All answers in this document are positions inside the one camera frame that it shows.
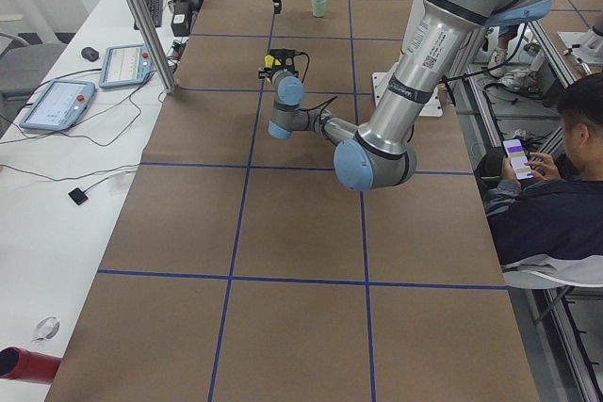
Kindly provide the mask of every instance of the light blue joint cap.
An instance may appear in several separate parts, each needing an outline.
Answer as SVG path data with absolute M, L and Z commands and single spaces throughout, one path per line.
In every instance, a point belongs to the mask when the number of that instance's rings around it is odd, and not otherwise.
M 373 168 L 367 152 L 355 140 L 345 140 L 337 145 L 334 155 L 335 173 L 345 187 L 363 191 L 373 186 Z
M 284 105 L 299 105 L 303 96 L 305 96 L 305 89 L 303 88 L 302 82 L 297 77 L 289 75 L 285 77 L 277 88 L 279 94 L 279 100 Z
M 525 7 L 503 11 L 490 16 L 486 26 L 515 25 L 544 18 L 550 12 L 552 6 L 553 0 L 541 0 Z
M 279 140 L 289 140 L 291 138 L 291 133 L 289 131 L 272 121 L 268 123 L 268 133 Z

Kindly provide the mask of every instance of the white desk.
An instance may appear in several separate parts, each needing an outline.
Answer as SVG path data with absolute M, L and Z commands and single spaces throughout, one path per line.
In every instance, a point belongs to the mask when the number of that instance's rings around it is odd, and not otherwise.
M 170 21 L 171 14 L 165 8 L 163 26 L 157 29 L 157 33 L 166 51 L 174 39 Z M 108 46 L 140 42 L 142 37 L 133 28 L 132 15 L 125 0 L 101 0 L 47 78 L 100 68 Z M 101 58 L 92 63 L 82 58 L 80 51 L 86 46 L 98 50 Z M 99 73 L 76 77 L 98 83 Z M 84 119 L 118 103 L 132 90 L 99 89 Z M 111 146 L 101 148 L 83 138 L 45 137 L 0 144 L 0 163 L 54 178 L 137 164 L 159 114 L 161 103 L 157 97 L 162 91 L 163 86 L 156 75 L 133 97 L 142 113 Z M 137 112 L 125 102 L 76 126 L 69 133 L 87 135 L 107 143 Z M 19 131 L 11 126 L 2 141 L 21 137 Z M 18 346 L 50 355 L 63 355 L 129 184 L 122 190 L 116 190 L 111 181 L 99 184 L 90 191 L 90 199 L 81 206 L 75 205 L 67 193 L 77 186 L 87 188 L 108 174 L 51 183 L 11 169 L 0 171 L 0 348 Z M 43 343 L 32 343 L 35 326 L 51 315 L 60 320 L 57 336 Z M 42 401 L 48 388 L 46 385 L 0 380 L 0 400 Z

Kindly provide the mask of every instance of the green cup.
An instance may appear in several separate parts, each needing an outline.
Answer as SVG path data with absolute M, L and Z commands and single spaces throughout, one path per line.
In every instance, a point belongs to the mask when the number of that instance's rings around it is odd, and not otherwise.
M 312 16 L 322 18 L 327 9 L 327 0 L 312 0 Z

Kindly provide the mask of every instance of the red tube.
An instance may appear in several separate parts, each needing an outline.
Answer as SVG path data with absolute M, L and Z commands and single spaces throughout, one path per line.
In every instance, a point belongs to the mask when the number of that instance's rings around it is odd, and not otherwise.
M 60 358 L 9 347 L 0 352 L 0 378 L 51 384 L 57 374 Z

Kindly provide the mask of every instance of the gray chair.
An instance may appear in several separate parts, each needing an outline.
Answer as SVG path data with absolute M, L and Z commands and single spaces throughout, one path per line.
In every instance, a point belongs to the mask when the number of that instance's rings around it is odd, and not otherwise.
M 4 32 L 0 32 L 0 36 L 11 39 L 9 47 L 12 47 L 0 57 L 0 114 L 14 121 L 67 45 L 62 42 L 29 44 Z M 9 122 L 0 118 L 0 137 L 9 126 Z
M 531 265 L 523 265 L 520 267 L 505 269 L 502 272 L 505 283 L 510 287 L 520 289 L 555 289 L 559 288 L 557 296 L 546 306 L 545 310 L 534 319 L 534 323 L 538 324 L 555 308 L 565 296 L 567 296 L 575 287 L 603 287 L 603 282 L 576 282 L 563 280 L 561 278 L 548 275 L 542 271 L 538 271 Z

